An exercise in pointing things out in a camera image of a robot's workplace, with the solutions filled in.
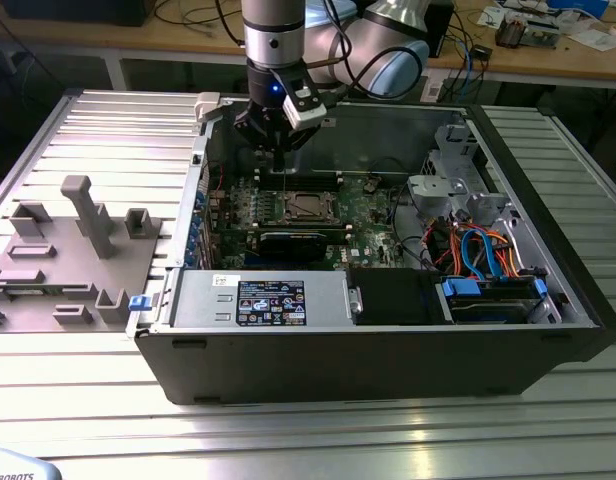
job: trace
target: workbench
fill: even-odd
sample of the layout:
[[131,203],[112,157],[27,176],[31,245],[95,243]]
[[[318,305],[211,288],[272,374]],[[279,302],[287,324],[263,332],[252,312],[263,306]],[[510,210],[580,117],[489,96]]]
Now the workbench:
[[[478,10],[488,0],[458,0],[459,15],[475,41],[493,48],[485,80],[500,82],[565,85],[587,88],[616,88],[616,49],[598,52],[570,38],[561,38],[555,50],[521,47],[511,50],[495,46],[495,30],[475,25]],[[211,6],[211,0],[199,0],[199,6]],[[227,0],[224,12],[239,9],[239,0]],[[165,18],[180,21],[177,2],[161,9]],[[33,52],[98,57],[105,61],[115,90],[131,86],[123,68],[124,59],[162,60],[192,63],[244,65],[244,50],[228,38],[219,22],[211,35],[195,32],[181,25],[165,23],[154,16],[143,27],[118,27],[100,24],[12,20],[0,6],[1,18]],[[208,10],[209,17],[214,15]],[[604,19],[616,21],[616,9],[608,9]],[[239,14],[227,19],[231,29],[242,36]],[[0,26],[0,51],[21,50]],[[456,75],[462,59],[450,41],[446,41],[439,58],[430,59],[424,72],[427,82],[422,101],[436,101],[441,83]]]
[[[74,216],[59,186],[89,175],[111,216],[141,205],[163,220],[145,287],[160,288],[195,100],[62,98],[0,188],[0,254],[20,201]],[[616,188],[576,143],[558,148],[575,142],[558,120],[484,110],[616,311]],[[182,407],[124,333],[0,334],[0,446],[66,480],[616,479],[616,345],[521,396]]]

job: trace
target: sticker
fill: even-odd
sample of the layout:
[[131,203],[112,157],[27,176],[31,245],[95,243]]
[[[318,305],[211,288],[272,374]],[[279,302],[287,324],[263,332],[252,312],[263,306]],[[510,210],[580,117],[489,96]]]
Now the sticker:
[[241,275],[213,275],[213,287],[236,287],[241,280]]
[[240,281],[238,287],[237,323],[242,327],[306,325],[304,282]]

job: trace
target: blue cable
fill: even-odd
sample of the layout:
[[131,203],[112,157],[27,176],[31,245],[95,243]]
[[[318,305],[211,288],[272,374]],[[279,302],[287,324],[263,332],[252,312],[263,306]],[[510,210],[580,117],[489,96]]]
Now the blue cable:
[[484,248],[486,250],[486,258],[488,259],[488,266],[490,267],[490,272],[495,277],[502,277],[503,272],[501,271],[501,267],[497,263],[497,260],[495,260],[495,252],[492,249],[492,243],[490,243],[490,238],[488,237],[486,232],[482,232],[481,230],[477,230],[476,228],[468,230],[461,239],[461,259],[463,260],[464,264],[466,265],[466,267],[468,267],[468,270],[477,275],[479,280],[481,280],[482,282],[486,280],[484,274],[477,270],[477,267],[475,267],[468,258],[468,240],[473,233],[478,233],[484,240]]
[[461,92],[459,93],[459,98],[457,99],[457,102],[460,102],[461,99],[464,98],[464,95],[466,94],[466,87],[470,83],[470,74],[472,73],[472,58],[470,57],[470,52],[468,51],[468,47],[466,47],[466,44],[458,38],[456,39],[456,41],[464,49],[464,52],[466,54],[466,62],[468,63],[468,72],[466,73],[464,84],[461,86]]

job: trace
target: warning label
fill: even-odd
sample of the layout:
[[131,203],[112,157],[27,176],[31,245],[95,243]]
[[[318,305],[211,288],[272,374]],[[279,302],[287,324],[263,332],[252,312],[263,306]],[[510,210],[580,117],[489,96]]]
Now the warning label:
[[239,282],[242,327],[306,325],[304,282]]

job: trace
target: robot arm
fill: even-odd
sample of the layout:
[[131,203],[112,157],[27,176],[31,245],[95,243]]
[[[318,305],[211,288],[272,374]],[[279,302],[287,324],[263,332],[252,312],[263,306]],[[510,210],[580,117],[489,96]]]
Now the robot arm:
[[[235,128],[274,171],[284,169],[284,154],[300,148],[319,129],[326,107],[336,104],[318,85],[354,85],[394,98],[421,75],[428,58],[422,38],[429,0],[381,0],[364,18],[355,16],[350,0],[336,0],[335,15],[352,47],[346,61],[337,61],[344,55],[341,35],[322,1],[308,0],[307,8],[306,0],[242,0],[250,102]],[[401,51],[390,50],[395,47]],[[321,66],[309,70],[306,61]]]

